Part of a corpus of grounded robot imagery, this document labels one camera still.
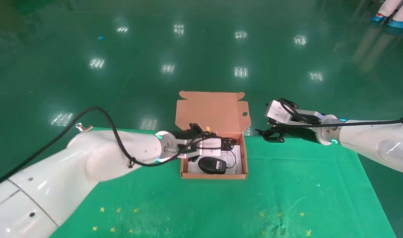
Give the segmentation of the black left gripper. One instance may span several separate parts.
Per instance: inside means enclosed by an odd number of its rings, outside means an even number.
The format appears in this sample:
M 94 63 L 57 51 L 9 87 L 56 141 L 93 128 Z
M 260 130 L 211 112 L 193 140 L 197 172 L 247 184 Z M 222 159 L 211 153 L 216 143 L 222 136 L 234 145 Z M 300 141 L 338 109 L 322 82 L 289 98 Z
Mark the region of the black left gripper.
M 221 140 L 221 151 L 231 151 L 237 144 L 238 140 L 230 137 L 219 137 L 217 134 L 203 129 L 196 123 L 190 123 L 189 129 L 183 131 L 173 131 L 173 142 L 175 143 L 189 143 L 193 141 L 203 141 L 207 139 Z

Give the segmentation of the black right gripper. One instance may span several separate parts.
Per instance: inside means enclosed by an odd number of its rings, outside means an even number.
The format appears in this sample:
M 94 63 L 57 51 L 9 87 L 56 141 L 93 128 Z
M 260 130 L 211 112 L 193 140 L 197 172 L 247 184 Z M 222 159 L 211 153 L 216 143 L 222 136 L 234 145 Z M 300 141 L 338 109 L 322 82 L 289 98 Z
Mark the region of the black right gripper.
M 270 127 L 264 131 L 261 129 L 255 129 L 255 131 L 262 134 L 263 139 L 269 143 L 284 143 L 286 137 L 320 143 L 317 133 L 309 128 Z

